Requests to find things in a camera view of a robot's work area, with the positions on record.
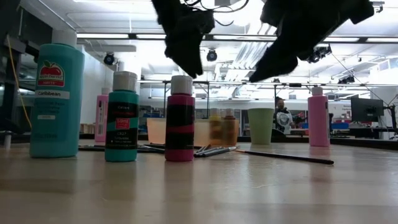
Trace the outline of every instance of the magenta paint bottle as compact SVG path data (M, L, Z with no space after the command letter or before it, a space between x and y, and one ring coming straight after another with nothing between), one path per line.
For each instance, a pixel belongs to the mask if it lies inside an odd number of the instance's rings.
M311 146L330 145L328 98L321 87L312 88L308 98L308 128Z
M195 98L192 97L192 78L172 77L171 96L167 98L166 147L167 161L193 160L195 130Z
M96 142L105 142L106 139L106 117L108 115L109 88L102 88L101 94L97 96L97 109L95 116Z

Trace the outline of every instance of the table surface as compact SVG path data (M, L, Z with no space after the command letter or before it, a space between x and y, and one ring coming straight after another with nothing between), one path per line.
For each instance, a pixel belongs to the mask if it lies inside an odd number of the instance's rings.
M241 147L330 158L335 165L238 152L183 163L160 154L107 163L103 152L31 159L28 144L15 144L0 149L0 223L397 223L396 152Z

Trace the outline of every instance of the teal paint bottle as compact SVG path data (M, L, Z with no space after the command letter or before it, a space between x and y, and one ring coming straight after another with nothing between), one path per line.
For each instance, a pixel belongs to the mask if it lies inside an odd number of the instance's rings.
M113 73L106 121L105 160L108 162L137 159L139 95L136 85L135 73Z
M78 152L84 54L76 33L54 31L40 47L31 114L31 157L70 157Z

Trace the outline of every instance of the ceiling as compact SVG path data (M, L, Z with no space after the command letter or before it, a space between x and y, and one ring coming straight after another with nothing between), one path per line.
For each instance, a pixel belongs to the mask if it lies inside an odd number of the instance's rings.
M214 7L215 0L203 0L206 7ZM243 0L231 0L235 6ZM398 35L398 1L384 0L384 10L372 18L354 26L350 21L343 24L333 35ZM56 29L68 29L72 26L78 32L140 32L163 33L158 25L155 11L150 0L22 0L22 6ZM217 14L220 22L228 23L235 19L236 24L228 27L216 25L214 34L256 34L260 25L258 21L262 2L250 0L247 8L234 14ZM85 42L86 46L131 46L135 45L136 55L142 62L142 74L150 77L164 74L165 77L178 71L173 61L165 58L163 41L143 40L101 40ZM358 77L369 75L369 68L387 58L398 57L398 45L364 45L364 44L332 44L336 58L346 67L355 68ZM226 81L239 81L249 71L237 72L237 69L253 65L265 50L265 43L242 42L203 42L202 62L205 71L211 73L206 78L212 80L223 77ZM208 49L216 49L216 62L205 60ZM343 67L337 59L329 55L315 64L302 62L288 77L287 82L307 82L327 80L337 82L344 75Z

